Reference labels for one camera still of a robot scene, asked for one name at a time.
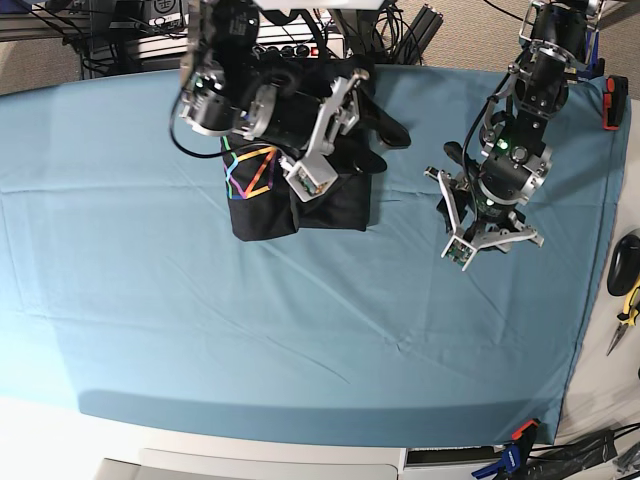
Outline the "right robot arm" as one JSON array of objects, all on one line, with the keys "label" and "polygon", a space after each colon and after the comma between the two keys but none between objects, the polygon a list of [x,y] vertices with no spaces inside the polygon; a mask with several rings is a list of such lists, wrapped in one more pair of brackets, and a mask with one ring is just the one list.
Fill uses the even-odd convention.
[{"label": "right robot arm", "polygon": [[[262,20],[301,19],[315,56],[260,46]],[[315,186],[342,171],[378,173],[384,161],[360,138],[375,132],[405,149],[407,129],[373,100],[375,67],[362,55],[335,58],[311,13],[266,10],[255,1],[200,1],[190,9],[189,45],[173,117],[197,133],[236,135],[267,149],[290,181]]]}]

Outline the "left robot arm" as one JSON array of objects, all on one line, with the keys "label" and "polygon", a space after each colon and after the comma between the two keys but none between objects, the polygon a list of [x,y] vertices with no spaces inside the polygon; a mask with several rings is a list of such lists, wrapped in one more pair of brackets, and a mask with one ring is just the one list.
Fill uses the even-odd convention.
[{"label": "left robot arm", "polygon": [[600,1],[530,2],[519,32],[521,53],[464,142],[443,146],[462,172],[441,206],[448,215],[473,215],[467,228],[448,220],[448,232],[472,243],[484,233],[524,231],[516,207],[527,204],[549,174],[544,132],[568,99],[568,70],[588,66],[602,9]]}]

